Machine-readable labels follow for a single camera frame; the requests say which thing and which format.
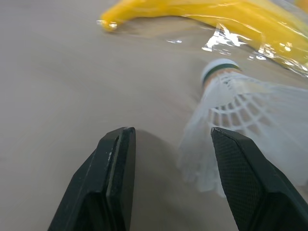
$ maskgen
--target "yellow object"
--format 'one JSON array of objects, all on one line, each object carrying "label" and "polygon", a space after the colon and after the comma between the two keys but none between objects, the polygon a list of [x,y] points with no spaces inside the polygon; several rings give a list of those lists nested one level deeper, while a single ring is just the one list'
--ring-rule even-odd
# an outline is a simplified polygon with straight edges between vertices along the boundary
[{"label": "yellow object", "polygon": [[101,22],[113,31],[136,17],[160,16],[222,25],[265,56],[307,71],[307,25],[268,0],[122,0],[101,15]]},{"label": "yellow object", "polygon": [[297,0],[295,2],[296,6],[298,6],[300,9],[308,13],[308,0]]}]

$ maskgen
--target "beige floor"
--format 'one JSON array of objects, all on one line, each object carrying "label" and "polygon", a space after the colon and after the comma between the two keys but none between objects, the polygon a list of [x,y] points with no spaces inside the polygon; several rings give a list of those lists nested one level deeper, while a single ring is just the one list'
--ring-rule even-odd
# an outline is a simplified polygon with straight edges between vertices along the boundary
[{"label": "beige floor", "polygon": [[[105,34],[95,21],[109,4],[0,2],[0,230],[46,230],[73,173],[122,126],[138,129],[131,231],[237,230],[226,200],[198,193],[175,168],[199,73],[219,53],[193,37],[164,42],[150,29],[159,20],[145,22],[158,39]],[[250,75],[295,77],[228,49]]]}]

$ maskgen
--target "plastic wrap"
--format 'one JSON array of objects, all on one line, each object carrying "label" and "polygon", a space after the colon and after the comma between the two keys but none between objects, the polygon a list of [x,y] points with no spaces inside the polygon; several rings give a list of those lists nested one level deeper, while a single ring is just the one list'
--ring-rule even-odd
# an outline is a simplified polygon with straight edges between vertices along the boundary
[{"label": "plastic wrap", "polygon": [[[128,32],[203,51],[233,55],[229,47],[249,46],[248,59],[271,59],[308,76],[308,17],[286,1],[122,0],[98,21],[109,32]],[[192,20],[164,17],[182,16]],[[202,39],[205,30],[213,35]]]}]

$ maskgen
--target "shuttlecock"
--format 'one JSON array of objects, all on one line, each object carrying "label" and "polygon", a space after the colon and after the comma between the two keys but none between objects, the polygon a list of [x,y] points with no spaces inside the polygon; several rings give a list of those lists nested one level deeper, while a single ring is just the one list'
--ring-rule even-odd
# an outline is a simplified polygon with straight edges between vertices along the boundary
[{"label": "shuttlecock", "polygon": [[224,196],[210,131],[221,127],[251,138],[295,185],[308,180],[308,90],[259,81],[231,60],[202,74],[205,91],[186,125],[178,167],[184,180]]}]

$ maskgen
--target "green band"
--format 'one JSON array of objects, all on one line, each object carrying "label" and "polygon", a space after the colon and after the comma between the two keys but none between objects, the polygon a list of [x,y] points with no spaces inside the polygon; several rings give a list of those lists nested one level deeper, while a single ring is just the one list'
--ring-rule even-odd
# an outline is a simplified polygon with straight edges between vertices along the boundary
[{"label": "green band", "polygon": [[241,70],[237,65],[234,64],[221,64],[218,66],[215,66],[213,69],[211,69],[207,75],[203,78],[203,84],[205,83],[205,81],[207,80],[207,78],[213,74],[214,72],[221,70],[221,69],[226,69],[226,68],[233,68],[233,69],[237,69],[237,70]]}]

